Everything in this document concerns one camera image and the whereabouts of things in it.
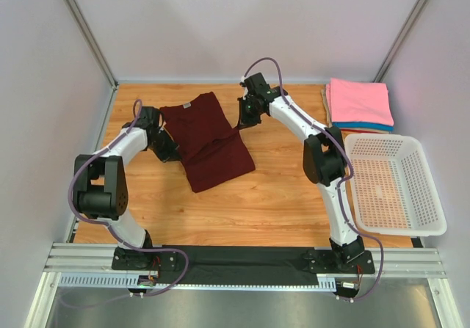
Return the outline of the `maroon t-shirt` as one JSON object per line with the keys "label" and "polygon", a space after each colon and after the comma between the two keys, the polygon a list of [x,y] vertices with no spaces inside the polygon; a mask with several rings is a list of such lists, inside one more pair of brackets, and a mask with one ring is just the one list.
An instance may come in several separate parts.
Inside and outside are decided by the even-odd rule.
{"label": "maroon t-shirt", "polygon": [[239,133],[213,92],[178,106],[163,106],[164,129],[178,145],[187,180],[203,192],[256,169]]}

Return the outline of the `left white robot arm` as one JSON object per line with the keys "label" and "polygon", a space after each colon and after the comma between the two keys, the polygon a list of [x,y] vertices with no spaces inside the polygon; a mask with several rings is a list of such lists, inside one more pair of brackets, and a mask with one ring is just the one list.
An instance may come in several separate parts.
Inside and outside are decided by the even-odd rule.
{"label": "left white robot arm", "polygon": [[149,232],[129,210],[126,166],[140,152],[151,150],[161,162],[180,161],[178,144],[164,129],[164,113],[138,100],[134,119],[105,147],[81,154],[74,162],[68,189],[72,212],[83,222],[104,226],[117,240],[114,270],[158,269],[161,258],[152,250]]}

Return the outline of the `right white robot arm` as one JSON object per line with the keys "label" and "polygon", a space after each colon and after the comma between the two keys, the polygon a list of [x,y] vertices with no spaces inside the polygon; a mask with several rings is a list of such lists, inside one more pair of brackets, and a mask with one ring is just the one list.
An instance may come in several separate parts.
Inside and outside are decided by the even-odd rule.
{"label": "right white robot arm", "polygon": [[342,263],[364,253],[364,242],[351,222],[345,180],[347,158],[339,129],[329,128],[304,112],[281,87],[271,87],[261,73],[242,77],[238,127],[250,128],[267,114],[286,126],[303,143],[303,171],[317,185],[327,211],[330,245]]}

